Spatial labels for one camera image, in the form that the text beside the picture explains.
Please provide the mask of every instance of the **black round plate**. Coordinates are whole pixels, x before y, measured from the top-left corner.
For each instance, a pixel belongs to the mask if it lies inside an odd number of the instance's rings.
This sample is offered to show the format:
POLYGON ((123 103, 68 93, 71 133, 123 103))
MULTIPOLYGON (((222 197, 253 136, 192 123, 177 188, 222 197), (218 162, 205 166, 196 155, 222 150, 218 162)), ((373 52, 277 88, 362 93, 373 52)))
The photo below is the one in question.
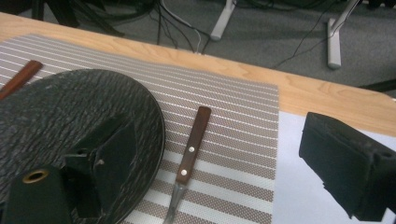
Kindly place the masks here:
POLYGON ((10 181, 63 154, 108 118, 135 125, 138 162, 108 214, 77 223, 116 223, 142 200, 163 158, 165 128, 157 101, 140 83, 107 70, 76 70, 38 80, 0 101, 0 202, 10 181))

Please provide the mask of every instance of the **cable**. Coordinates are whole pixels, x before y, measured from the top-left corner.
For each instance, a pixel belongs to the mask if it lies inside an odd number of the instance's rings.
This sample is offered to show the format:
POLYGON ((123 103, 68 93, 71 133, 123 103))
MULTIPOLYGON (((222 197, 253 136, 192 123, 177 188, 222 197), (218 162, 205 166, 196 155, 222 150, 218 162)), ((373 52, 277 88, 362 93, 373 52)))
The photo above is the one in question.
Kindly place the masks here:
POLYGON ((195 51, 196 53, 198 53, 199 51, 199 46, 201 44, 201 35, 198 32, 198 30, 196 28, 194 28, 191 24, 189 24, 188 22, 182 20, 179 16, 175 15, 173 12, 171 12, 165 5, 165 2, 163 0, 161 0, 160 2, 161 6, 163 7, 163 9, 165 9, 165 11, 173 18, 175 18, 177 21, 181 21, 182 23, 188 25, 191 29, 193 29, 195 31, 195 33, 198 35, 198 44, 197 44, 197 50, 195 51))
POLYGON ((318 23, 320 22, 320 19, 323 17, 323 15, 324 15, 328 10, 330 10, 330 8, 331 8, 335 3, 336 3, 336 1, 334 1, 326 10, 324 10, 324 11, 321 13, 321 15, 320 15, 320 17, 319 17, 317 23, 316 23, 315 26, 304 36, 304 38, 301 40, 300 44, 298 45, 297 49, 294 51, 293 55, 292 55, 291 57, 289 57, 289 58, 283 60, 282 62, 276 64, 276 65, 273 66, 272 68, 274 68, 274 69, 275 69, 275 68, 278 68, 278 67, 279 67, 280 65, 282 65, 283 63, 285 63, 285 62, 287 62, 287 61, 289 61, 289 60, 291 60, 291 59, 293 59, 293 58, 295 58, 295 57, 298 57, 298 56, 300 56, 300 55, 303 55, 303 54, 305 54, 305 53, 311 51, 312 49, 314 49, 314 48, 315 48, 316 46, 318 46, 319 44, 321 44, 321 43, 323 43, 324 41, 327 41, 328 39, 332 38, 332 37, 335 35, 335 32, 338 30, 338 28, 340 28, 340 27, 347 21, 347 18, 349 17, 350 13, 351 13, 352 10, 355 8, 355 6, 359 3, 359 1, 357 1, 357 2, 355 3, 355 5, 352 7, 352 9, 350 9, 350 10, 348 11, 348 13, 347 13, 346 18, 344 19, 344 21, 341 22, 341 23, 334 29, 334 32, 332 33, 331 36, 326 37, 326 38, 323 38, 323 39, 320 40, 317 44, 315 44, 312 48, 307 49, 307 50, 305 50, 305 51, 303 51, 303 52, 297 53, 297 51, 298 51, 299 47, 302 45, 303 41, 314 31, 314 29, 317 27, 318 23))
POLYGON ((212 38, 210 38, 210 36, 207 38, 207 40, 206 40, 206 43, 205 43, 205 45, 204 45, 204 48, 202 49, 202 51, 201 51, 201 54, 202 55, 205 55, 205 50, 206 50, 206 47, 207 47, 207 45, 209 45, 209 42, 212 40, 212 38))
POLYGON ((165 36, 168 37, 168 38, 172 41, 172 43, 173 43, 175 49, 178 49, 178 43, 177 43, 177 41, 172 37, 171 32, 170 32, 169 27, 168 27, 168 23, 167 23, 165 20, 162 20, 162 19, 163 19, 163 15, 162 15, 161 11, 157 11, 157 12, 158 12, 158 14, 159 14, 159 16, 160 16, 158 20, 157 20, 157 19, 154 19, 154 18, 151 16, 151 14, 148 14, 149 17, 150 17, 152 20, 158 22, 158 25, 159 25, 158 34, 157 34, 157 45, 160 45, 161 28, 163 28, 163 32, 165 33, 165 36))
POLYGON ((198 32, 199 32, 200 34, 202 34, 202 35, 210 36, 210 34, 204 32, 204 31, 202 31, 202 30, 200 30, 200 29, 198 29, 198 28, 193 27, 192 25, 190 25, 189 23, 186 23, 186 22, 183 21, 183 20, 180 20, 178 16, 174 15, 171 11, 169 11, 166 7, 164 7, 163 4, 162 4, 162 2, 163 2, 163 0, 160 2, 160 6, 161 6, 161 7, 165 10, 165 12, 168 13, 169 16, 171 16, 174 20, 176 20, 176 21, 180 22, 181 24, 183 24, 183 25, 185 25, 185 26, 191 28, 192 30, 198 31, 198 32))
MULTIPOLYGON (((155 8, 155 11, 157 11, 157 13, 159 13, 159 14, 160 14, 160 12, 159 12, 160 10, 161 9, 159 7, 155 8)), ((191 51, 195 52, 195 50, 194 50, 194 48, 192 46, 192 43, 190 42, 189 38, 176 25, 174 25, 171 21, 169 21, 169 19, 167 19, 162 13, 161 13, 161 16, 162 16, 162 19, 165 22, 169 22, 175 29, 177 29, 183 35, 183 37, 186 39, 187 43, 189 44, 189 47, 190 47, 191 51)), ((170 35, 169 27, 167 28, 167 30, 168 30, 169 36, 166 34, 166 32, 165 32, 165 35, 168 38, 170 38, 172 40, 172 42, 174 43, 174 45, 175 45, 175 43, 177 43, 177 41, 170 35)))

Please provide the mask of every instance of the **knife blade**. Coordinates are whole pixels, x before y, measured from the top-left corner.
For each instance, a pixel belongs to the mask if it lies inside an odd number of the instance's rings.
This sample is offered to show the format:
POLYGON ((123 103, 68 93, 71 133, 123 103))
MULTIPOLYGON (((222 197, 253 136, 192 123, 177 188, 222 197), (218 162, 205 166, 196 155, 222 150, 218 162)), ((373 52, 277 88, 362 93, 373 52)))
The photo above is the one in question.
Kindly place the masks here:
POLYGON ((174 189, 172 192, 171 202, 169 204, 168 212, 166 213, 163 224, 171 224, 175 220, 175 212, 180 199, 183 197, 187 184, 191 178, 192 168, 198 155, 198 149, 204 137, 207 123, 209 122, 211 109, 206 106, 198 108, 195 121, 192 124, 191 133, 184 150, 181 164, 178 167, 177 176, 175 180, 174 189))

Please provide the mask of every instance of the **striped placemat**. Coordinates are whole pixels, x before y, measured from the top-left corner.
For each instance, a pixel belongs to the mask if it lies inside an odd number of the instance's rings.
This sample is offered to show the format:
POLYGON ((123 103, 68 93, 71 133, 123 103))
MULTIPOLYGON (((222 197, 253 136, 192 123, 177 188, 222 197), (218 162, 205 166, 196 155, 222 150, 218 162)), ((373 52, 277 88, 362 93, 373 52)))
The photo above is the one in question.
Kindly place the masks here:
POLYGON ((278 130, 277 87, 86 49, 41 35, 0 43, 0 85, 29 60, 45 66, 32 79, 63 71, 112 70, 142 83, 162 109, 166 145, 144 200, 123 223, 162 223, 196 110, 212 108, 176 223, 271 223, 278 130))

